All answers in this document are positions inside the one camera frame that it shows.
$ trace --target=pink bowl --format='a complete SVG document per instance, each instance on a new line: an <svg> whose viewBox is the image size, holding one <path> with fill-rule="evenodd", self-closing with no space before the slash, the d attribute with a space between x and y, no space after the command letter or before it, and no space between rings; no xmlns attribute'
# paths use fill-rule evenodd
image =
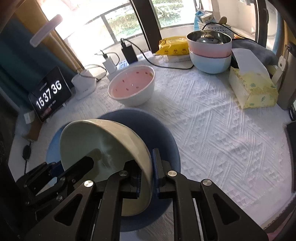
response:
<svg viewBox="0 0 296 241"><path fill-rule="evenodd" d="M232 39L227 34L217 31L194 31L187 36L189 49L203 57L227 58L231 55Z"/></svg>
<svg viewBox="0 0 296 241"><path fill-rule="evenodd" d="M141 105L151 98L154 82L155 72L152 67L130 67L113 78L108 87L108 94L126 106Z"/></svg>

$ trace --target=bowl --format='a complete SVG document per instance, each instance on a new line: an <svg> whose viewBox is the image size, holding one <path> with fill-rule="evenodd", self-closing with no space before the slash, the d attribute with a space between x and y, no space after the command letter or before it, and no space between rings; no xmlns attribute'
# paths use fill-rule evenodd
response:
<svg viewBox="0 0 296 241"><path fill-rule="evenodd" d="M108 94L125 106L138 106L151 98L154 83L154 69L148 65L137 65L116 75L108 86Z"/></svg>
<svg viewBox="0 0 296 241"><path fill-rule="evenodd" d="M232 39L229 35L216 31L194 31L187 36L189 49L200 56L227 58L231 55Z"/></svg>
<svg viewBox="0 0 296 241"><path fill-rule="evenodd" d="M133 216L149 206L153 188L151 156L143 140L130 128L110 120L73 121L62 131L60 155L64 170L84 156L94 160L94 167L75 187L85 180L106 180L122 170L125 162L134 159L142 170L140 197L124 199L121 215Z"/></svg>
<svg viewBox="0 0 296 241"><path fill-rule="evenodd" d="M195 67L208 74L222 73L228 69L231 55L226 58L207 58L193 53L189 49L190 59Z"/></svg>
<svg viewBox="0 0 296 241"><path fill-rule="evenodd" d="M154 148L159 148L161 158L168 161L173 170L181 171L180 154L174 137L161 121L148 112L136 108L124 108L106 113L98 117L98 119L116 121L131 128L144 141L150 153L152 153ZM61 159L59 140L65 126L62 126L56 132L49 144L46 154L47 163L58 162ZM171 203L172 201L169 199L158 199L156 188L154 188L148 208L140 214L122 217L120 230L127 232L150 225L167 210Z"/></svg>

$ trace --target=white tablecloth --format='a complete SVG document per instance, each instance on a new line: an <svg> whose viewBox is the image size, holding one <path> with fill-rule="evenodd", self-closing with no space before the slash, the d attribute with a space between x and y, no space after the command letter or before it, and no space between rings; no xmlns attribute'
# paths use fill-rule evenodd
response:
<svg viewBox="0 0 296 241"><path fill-rule="evenodd" d="M152 98L139 106L164 123L173 134L181 156L181 173L200 181L209 178L256 223L266 226L291 199L291 161L283 124L288 113L278 105L242 110L228 83L229 72L209 75L197 70L153 67ZM107 94L104 78L86 98L72 98L42 126L32 145L28 168L45 161L48 145L64 124L96 118L124 108ZM121 240L173 240L170 207L142 230Z"/></svg>

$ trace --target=clock digit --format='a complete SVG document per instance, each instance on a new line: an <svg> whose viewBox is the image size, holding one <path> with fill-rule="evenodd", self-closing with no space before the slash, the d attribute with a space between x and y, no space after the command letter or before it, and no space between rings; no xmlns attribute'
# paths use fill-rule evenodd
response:
<svg viewBox="0 0 296 241"><path fill-rule="evenodd" d="M41 106L44 106L44 101L41 99L41 97L39 97L39 102L40 102L40 104L41 104Z"/></svg>
<svg viewBox="0 0 296 241"><path fill-rule="evenodd" d="M52 84L52 92L53 92L54 94L56 94L56 93L57 93L57 89L56 89L56 87L55 87L55 85L54 85L54 84Z"/></svg>
<svg viewBox="0 0 296 241"><path fill-rule="evenodd" d="M48 93L49 99L51 99L52 97L50 96L50 90L49 90L49 88L45 92Z"/></svg>
<svg viewBox="0 0 296 241"><path fill-rule="evenodd" d="M58 90L61 90L62 89L62 85L59 82L59 80L56 81L56 87L57 87Z"/></svg>
<svg viewBox="0 0 296 241"><path fill-rule="evenodd" d="M43 93L43 98L44 98L45 102L48 102L48 97L45 92Z"/></svg>
<svg viewBox="0 0 296 241"><path fill-rule="evenodd" d="M39 107L39 109L41 109L41 107L40 107L40 105L39 105L38 101L36 101L36 105Z"/></svg>

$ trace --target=outdoor greenery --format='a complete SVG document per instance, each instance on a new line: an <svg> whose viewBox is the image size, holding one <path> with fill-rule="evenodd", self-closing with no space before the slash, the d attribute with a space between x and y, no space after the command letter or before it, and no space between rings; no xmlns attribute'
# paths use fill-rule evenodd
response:
<svg viewBox="0 0 296 241"><path fill-rule="evenodd" d="M161 27L178 23L180 9L183 8L182 0L152 0L156 15ZM133 10L126 11L124 15L107 19L117 40L141 32L141 27Z"/></svg>

